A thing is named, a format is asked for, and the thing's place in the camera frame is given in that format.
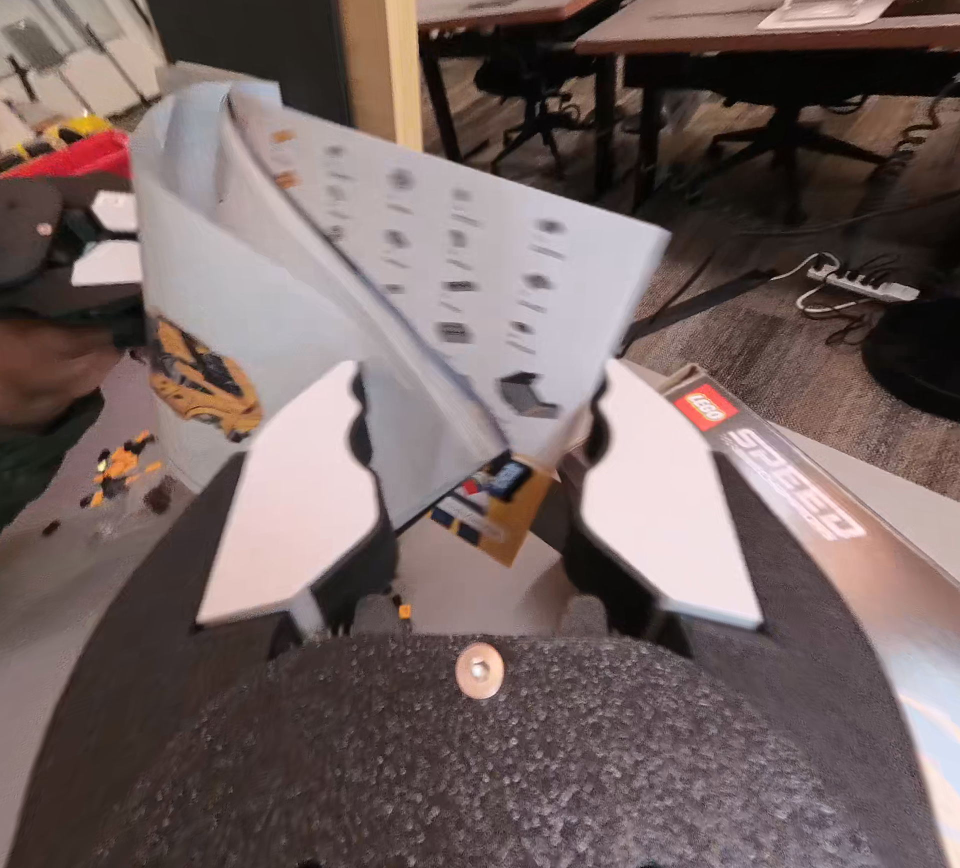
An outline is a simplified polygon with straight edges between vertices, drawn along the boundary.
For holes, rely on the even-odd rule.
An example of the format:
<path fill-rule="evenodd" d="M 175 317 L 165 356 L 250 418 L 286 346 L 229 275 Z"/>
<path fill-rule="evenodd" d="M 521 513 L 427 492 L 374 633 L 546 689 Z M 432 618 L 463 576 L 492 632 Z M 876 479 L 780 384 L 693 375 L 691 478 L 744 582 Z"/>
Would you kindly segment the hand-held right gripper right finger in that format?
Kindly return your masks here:
<path fill-rule="evenodd" d="M 762 630 L 716 459 L 696 428 L 620 359 L 606 362 L 589 413 L 561 550 L 571 584 L 626 637 L 655 640 L 682 620 Z"/>

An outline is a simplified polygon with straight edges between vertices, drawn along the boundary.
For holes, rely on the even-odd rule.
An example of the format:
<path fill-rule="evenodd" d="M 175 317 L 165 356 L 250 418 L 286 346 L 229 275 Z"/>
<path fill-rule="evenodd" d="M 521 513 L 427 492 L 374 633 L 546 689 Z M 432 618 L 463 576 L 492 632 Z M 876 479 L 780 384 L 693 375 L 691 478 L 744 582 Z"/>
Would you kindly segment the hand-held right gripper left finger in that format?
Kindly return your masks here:
<path fill-rule="evenodd" d="M 359 602 L 390 588 L 399 547 L 366 409 L 361 367 L 343 361 L 261 430 L 243 458 L 198 628 L 282 615 L 308 640 L 348 631 Z"/>

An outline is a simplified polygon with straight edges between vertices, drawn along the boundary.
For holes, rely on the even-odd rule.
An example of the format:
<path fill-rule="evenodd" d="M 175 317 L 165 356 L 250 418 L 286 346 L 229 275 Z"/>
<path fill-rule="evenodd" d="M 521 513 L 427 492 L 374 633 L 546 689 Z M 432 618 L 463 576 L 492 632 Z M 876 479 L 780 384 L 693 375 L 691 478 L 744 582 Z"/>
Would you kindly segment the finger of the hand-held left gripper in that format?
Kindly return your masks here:
<path fill-rule="evenodd" d="M 138 201 L 132 192 L 99 191 L 90 203 L 90 213 L 109 233 L 139 232 Z"/>
<path fill-rule="evenodd" d="M 74 287 L 140 286 L 143 280 L 141 245 L 137 240 L 97 242 L 74 262 Z"/>

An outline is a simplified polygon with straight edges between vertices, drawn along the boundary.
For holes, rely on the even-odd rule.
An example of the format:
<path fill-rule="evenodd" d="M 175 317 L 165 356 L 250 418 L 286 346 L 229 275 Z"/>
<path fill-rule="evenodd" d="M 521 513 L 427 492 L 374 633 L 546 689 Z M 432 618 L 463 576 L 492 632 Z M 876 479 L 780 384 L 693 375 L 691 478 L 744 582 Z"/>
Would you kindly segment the instruction booklet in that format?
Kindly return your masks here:
<path fill-rule="evenodd" d="M 505 565 L 666 254 L 655 224 L 283 106 L 184 86 L 131 141 L 154 391 L 205 489 L 359 363 L 393 525 Z"/>

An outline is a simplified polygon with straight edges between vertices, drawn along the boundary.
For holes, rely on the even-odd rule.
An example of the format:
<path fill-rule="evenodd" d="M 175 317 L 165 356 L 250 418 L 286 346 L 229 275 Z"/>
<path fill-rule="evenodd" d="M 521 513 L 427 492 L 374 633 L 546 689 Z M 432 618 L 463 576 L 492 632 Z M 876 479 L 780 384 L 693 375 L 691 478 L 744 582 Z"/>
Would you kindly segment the heap of yellow black tiles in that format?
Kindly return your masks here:
<path fill-rule="evenodd" d="M 92 490 L 78 502 L 81 509 L 96 509 L 109 502 L 123 499 L 140 482 L 157 474 L 162 461 L 154 447 L 157 436 L 142 431 L 110 450 L 103 449 L 98 457 Z"/>

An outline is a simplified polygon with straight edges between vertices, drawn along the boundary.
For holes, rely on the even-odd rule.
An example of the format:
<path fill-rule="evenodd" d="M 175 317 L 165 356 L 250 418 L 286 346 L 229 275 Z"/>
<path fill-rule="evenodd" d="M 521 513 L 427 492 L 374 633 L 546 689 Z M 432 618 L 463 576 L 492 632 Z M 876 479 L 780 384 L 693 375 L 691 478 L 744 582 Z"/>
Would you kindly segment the person's left forearm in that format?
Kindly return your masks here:
<path fill-rule="evenodd" d="M 1 529 L 38 499 L 104 408 L 100 389 L 36 428 L 1 428 Z"/>

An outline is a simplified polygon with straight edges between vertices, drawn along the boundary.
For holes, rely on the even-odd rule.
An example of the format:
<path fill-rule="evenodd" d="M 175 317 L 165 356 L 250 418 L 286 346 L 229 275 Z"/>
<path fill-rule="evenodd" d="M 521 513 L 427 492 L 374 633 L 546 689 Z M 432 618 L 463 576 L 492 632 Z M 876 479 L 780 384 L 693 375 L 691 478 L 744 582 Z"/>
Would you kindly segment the black lego set box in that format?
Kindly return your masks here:
<path fill-rule="evenodd" d="M 797 742 L 887 866 L 958 866 L 958 582 L 696 366 L 658 392 L 715 455 L 762 630 L 681 618 Z"/>

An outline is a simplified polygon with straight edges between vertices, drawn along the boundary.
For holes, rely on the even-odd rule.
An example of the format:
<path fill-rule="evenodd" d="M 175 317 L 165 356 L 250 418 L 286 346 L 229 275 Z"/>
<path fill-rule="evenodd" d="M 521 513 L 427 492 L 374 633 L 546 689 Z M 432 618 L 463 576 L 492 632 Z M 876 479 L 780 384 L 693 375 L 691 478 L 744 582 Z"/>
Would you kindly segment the person's left hand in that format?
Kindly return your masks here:
<path fill-rule="evenodd" d="M 97 390 L 122 357 L 97 326 L 1 322 L 1 425 L 39 430 Z"/>

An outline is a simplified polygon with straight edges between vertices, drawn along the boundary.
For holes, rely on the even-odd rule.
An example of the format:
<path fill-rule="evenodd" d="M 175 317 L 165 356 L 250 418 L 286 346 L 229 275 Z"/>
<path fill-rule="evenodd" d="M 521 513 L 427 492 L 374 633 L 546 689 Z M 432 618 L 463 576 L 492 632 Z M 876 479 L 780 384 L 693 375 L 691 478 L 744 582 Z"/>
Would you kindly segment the red plastic bin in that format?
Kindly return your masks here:
<path fill-rule="evenodd" d="M 50 154 L 2 171 L 2 179 L 76 178 L 110 175 L 129 180 L 129 138 L 122 130 L 103 130 Z"/>

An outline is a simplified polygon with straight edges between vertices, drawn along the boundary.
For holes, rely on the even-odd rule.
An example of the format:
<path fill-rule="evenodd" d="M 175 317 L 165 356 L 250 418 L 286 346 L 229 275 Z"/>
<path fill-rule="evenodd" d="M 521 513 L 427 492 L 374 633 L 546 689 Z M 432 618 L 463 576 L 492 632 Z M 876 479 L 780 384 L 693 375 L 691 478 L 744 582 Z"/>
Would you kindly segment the black floor strip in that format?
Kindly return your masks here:
<path fill-rule="evenodd" d="M 773 269 L 754 269 L 682 301 L 666 304 L 653 314 L 634 321 L 626 329 L 617 358 L 623 358 L 638 341 L 694 316 L 713 310 L 773 281 Z"/>

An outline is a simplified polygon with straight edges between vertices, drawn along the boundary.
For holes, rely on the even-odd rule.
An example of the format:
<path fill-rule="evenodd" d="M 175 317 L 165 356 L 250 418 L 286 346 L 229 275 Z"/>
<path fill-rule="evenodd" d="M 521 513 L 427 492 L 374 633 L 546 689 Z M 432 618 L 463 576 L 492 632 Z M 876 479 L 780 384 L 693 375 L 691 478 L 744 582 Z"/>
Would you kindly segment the black stand pole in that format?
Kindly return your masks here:
<path fill-rule="evenodd" d="M 923 413 L 959 422 L 959 298 L 892 303 L 860 346 L 873 380 Z"/>

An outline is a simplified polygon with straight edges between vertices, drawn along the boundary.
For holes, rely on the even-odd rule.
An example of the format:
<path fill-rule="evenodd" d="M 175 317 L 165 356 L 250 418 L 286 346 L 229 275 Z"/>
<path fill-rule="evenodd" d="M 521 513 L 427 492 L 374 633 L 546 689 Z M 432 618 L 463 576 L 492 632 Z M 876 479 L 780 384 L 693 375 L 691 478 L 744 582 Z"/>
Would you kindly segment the white power strip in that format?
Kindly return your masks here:
<path fill-rule="evenodd" d="M 865 274 L 841 271 L 824 264 L 806 271 L 807 278 L 818 286 L 843 291 L 855 299 L 865 299 L 886 305 L 916 302 L 921 292 L 912 286 L 895 281 L 876 281 Z"/>

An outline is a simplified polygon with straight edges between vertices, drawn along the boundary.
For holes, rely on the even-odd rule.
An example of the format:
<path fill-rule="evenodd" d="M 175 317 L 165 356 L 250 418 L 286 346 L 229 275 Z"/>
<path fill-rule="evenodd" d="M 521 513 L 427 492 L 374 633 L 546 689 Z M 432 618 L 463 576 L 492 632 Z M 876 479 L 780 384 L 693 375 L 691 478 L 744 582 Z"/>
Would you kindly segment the black office chair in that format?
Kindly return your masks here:
<path fill-rule="evenodd" d="M 559 47 L 535 47 L 525 52 L 505 49 L 484 59 L 474 75 L 475 88 L 501 103 L 515 100 L 523 104 L 523 119 L 503 131 L 502 148 L 490 161 L 490 172 L 497 175 L 510 155 L 539 140 L 550 152 L 556 177 L 564 179 L 566 168 L 556 133 L 581 132 L 590 127 L 567 84 L 591 78 L 595 71 L 596 58 Z"/>

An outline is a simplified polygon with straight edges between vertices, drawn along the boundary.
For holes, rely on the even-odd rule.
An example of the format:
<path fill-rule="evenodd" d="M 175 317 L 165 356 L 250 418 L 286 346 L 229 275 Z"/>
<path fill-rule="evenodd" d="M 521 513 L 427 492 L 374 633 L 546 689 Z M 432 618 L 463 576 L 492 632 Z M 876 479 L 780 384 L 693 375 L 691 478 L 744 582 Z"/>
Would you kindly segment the long wooden desk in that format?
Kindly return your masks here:
<path fill-rule="evenodd" d="M 634 0 L 575 41 L 578 53 L 623 59 L 623 82 L 642 90 L 633 206 L 658 175 L 659 110 L 666 94 L 702 92 L 706 75 L 799 81 L 836 94 L 958 97 L 958 0 L 899 0 L 861 27 L 762 31 L 784 0 Z M 906 159 L 921 128 L 903 133 L 888 166 Z"/>

